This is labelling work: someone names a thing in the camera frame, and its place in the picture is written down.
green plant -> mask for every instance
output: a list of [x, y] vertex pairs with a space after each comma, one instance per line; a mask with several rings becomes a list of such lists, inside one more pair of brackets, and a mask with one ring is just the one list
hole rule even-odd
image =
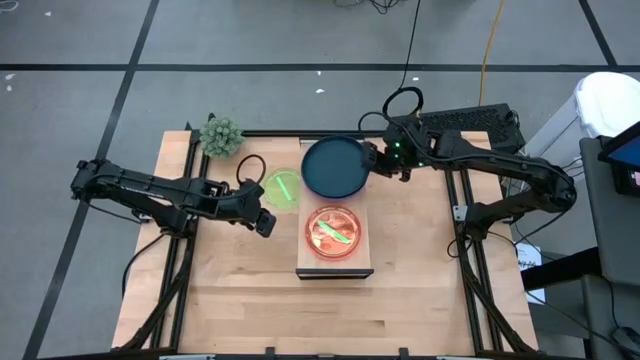
[[242, 130], [227, 117], [216, 118], [209, 114], [209, 121], [200, 130], [202, 152], [207, 156], [228, 158], [244, 140]]

wooden table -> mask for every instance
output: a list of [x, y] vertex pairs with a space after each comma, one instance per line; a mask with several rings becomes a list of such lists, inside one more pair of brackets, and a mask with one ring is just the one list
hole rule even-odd
[[[476, 146], [489, 146], [485, 133], [463, 135]], [[182, 176], [189, 136], [165, 133], [156, 175]], [[212, 159], [208, 177], [236, 186], [237, 164], [251, 153], [262, 155], [269, 171], [300, 168], [298, 138], [249, 138], [232, 159]], [[248, 163], [242, 176], [259, 172], [257, 162]], [[500, 199], [496, 176], [470, 171], [470, 178], [476, 201]], [[297, 210], [278, 210], [264, 197], [263, 206], [278, 219], [268, 239], [241, 226], [201, 220], [179, 351], [263, 354], [274, 346], [278, 354], [397, 355], [399, 347], [408, 347], [412, 355], [473, 354], [459, 264], [446, 252], [454, 234], [444, 172], [414, 171], [409, 183], [372, 175], [366, 186], [375, 269], [367, 280], [300, 281], [294, 273]], [[491, 230], [511, 236], [504, 224]], [[157, 234], [155, 224], [142, 225], [137, 248]], [[155, 306], [168, 243], [133, 265], [114, 346], [128, 340]], [[495, 303], [537, 348], [512, 245], [489, 235], [484, 248]], [[490, 349], [486, 313], [478, 309]], [[172, 316], [170, 309], [165, 345]]]

wooden block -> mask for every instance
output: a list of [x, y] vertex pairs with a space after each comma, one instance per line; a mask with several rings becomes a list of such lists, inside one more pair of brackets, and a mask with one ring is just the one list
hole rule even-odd
[[[301, 146], [306, 152], [308, 146]], [[307, 220], [316, 210], [335, 206], [345, 208], [358, 219], [360, 240], [353, 252], [342, 259], [327, 259], [316, 254], [306, 237]], [[301, 280], [320, 279], [366, 279], [373, 274], [369, 250], [369, 226], [367, 220], [366, 191], [362, 188], [345, 199], [327, 199], [311, 191], [304, 182], [301, 184], [298, 209], [298, 265], [296, 274]]]

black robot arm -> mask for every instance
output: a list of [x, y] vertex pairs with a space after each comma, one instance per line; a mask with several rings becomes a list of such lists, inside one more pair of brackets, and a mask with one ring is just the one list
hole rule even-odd
[[188, 236], [194, 216], [240, 223], [263, 237], [271, 235], [276, 218], [261, 208], [262, 187], [247, 179], [237, 190], [226, 182], [202, 178], [165, 179], [123, 169], [108, 160], [80, 161], [71, 183], [73, 198], [111, 199], [135, 213], [152, 217], [161, 230]]
[[492, 204], [478, 202], [458, 207], [464, 232], [474, 239], [486, 238], [498, 220], [518, 219], [534, 210], [564, 212], [576, 201], [573, 178], [544, 159], [477, 148], [457, 131], [429, 131], [427, 124], [421, 124], [413, 114], [387, 119], [390, 123], [383, 135], [384, 152], [370, 142], [363, 144], [363, 164], [371, 172], [387, 177], [401, 174], [400, 181], [409, 181], [411, 170], [420, 167], [472, 169], [529, 184], [528, 190]]

black plate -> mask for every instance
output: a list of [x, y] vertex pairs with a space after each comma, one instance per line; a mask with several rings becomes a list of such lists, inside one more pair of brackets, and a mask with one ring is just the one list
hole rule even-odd
[[362, 145], [346, 136], [328, 136], [302, 159], [302, 179], [316, 194], [341, 199], [362, 189], [369, 171], [362, 166]]

